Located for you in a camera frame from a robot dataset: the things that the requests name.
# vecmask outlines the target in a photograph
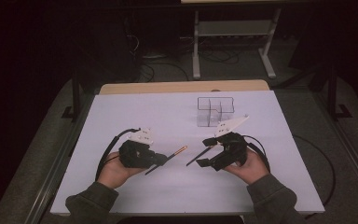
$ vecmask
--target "gray carpet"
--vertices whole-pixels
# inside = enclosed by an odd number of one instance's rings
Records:
[[[274,80],[267,78],[256,47],[257,45],[252,45],[247,49],[242,48],[241,51],[230,51],[230,53],[234,53],[233,55],[239,53],[237,63],[235,63],[235,57],[231,59],[233,64],[215,63],[201,58],[201,80],[262,78],[272,86],[298,72],[296,69],[287,67],[291,53],[296,47],[296,41],[273,42],[269,57],[278,76]],[[211,53],[220,58],[227,55],[226,52],[217,49],[205,51],[208,58],[211,58]],[[189,53],[179,58],[163,58],[150,63],[163,63],[149,65],[155,72],[154,81],[185,81],[185,73],[191,80],[192,67]],[[173,63],[183,70],[167,63]],[[151,70],[147,69],[148,67],[144,66],[144,71],[149,73]],[[145,75],[141,77],[140,81],[145,82],[149,77],[149,75]],[[323,202],[328,198],[333,187],[333,173],[328,161],[316,147],[333,163],[336,172],[337,183],[331,200],[325,207],[326,212],[310,217],[308,222],[358,223],[358,176],[354,172],[345,147],[337,136],[335,124],[325,115],[323,108],[325,91],[320,94],[308,91],[304,88],[308,81],[309,77],[298,81],[290,89],[276,91],[292,133],[303,137],[314,145],[295,138]],[[71,104],[70,90],[71,83],[68,83],[57,96],[40,126],[21,167],[0,203],[0,223],[24,223],[32,209],[37,192],[58,153],[57,150],[71,126],[74,125],[69,119],[61,119],[63,110]],[[337,101],[339,104],[344,104],[353,115],[351,119],[340,119],[338,124],[355,145],[358,153],[358,100],[351,87],[342,80],[338,82]],[[256,223],[253,216],[245,216],[244,219],[246,223]],[[46,209],[40,223],[62,223],[63,220],[64,217],[54,216]]]

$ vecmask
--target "hand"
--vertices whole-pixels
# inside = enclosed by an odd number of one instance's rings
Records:
[[[110,189],[116,189],[123,185],[128,178],[139,174],[146,169],[142,168],[126,168],[118,158],[118,152],[112,152],[107,157],[107,163],[101,170],[97,182],[107,186]]]
[[[269,174],[269,170],[267,170],[266,165],[255,152],[249,148],[246,149],[246,152],[248,154],[248,159],[243,166],[241,166],[239,162],[236,162],[237,166],[229,165],[225,168],[225,171],[236,175],[247,184],[251,185],[256,180]]]

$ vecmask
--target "table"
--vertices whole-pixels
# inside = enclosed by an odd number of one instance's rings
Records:
[[[92,183],[98,161],[112,138],[138,127],[151,128],[155,141],[151,149],[156,152],[170,155],[184,145],[188,149],[153,173],[130,178],[117,189],[120,196],[111,213],[195,216],[253,212],[245,184],[236,176],[211,167],[200,168],[196,163],[186,167],[204,149],[201,141],[214,133],[214,128],[197,127],[197,97],[201,96],[233,97],[235,115],[250,116],[235,131],[256,137],[264,145],[271,172],[296,193],[296,209],[302,213],[324,211],[274,92],[269,91],[265,81],[244,80],[103,86],[91,106],[50,212],[67,215],[66,197]],[[125,140],[121,137],[112,151]],[[203,158],[211,158],[221,149],[217,147]]]

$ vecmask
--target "white metal stand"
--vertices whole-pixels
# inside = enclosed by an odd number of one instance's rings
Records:
[[[200,79],[199,36],[220,35],[266,35],[268,37],[264,48],[259,49],[261,60],[269,78],[275,78],[275,72],[269,61],[269,46],[278,23],[281,9],[275,10],[272,20],[264,21],[199,21],[199,12],[195,13],[194,20],[194,51],[193,51],[193,78]]]

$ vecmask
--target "person's right hand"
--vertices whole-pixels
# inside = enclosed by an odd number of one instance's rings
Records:
[[[236,162],[237,165],[229,165],[225,170],[251,185],[261,177],[268,175],[269,170],[267,170],[266,165],[255,152],[249,148],[246,149],[246,152],[248,159],[244,165],[241,166]]]

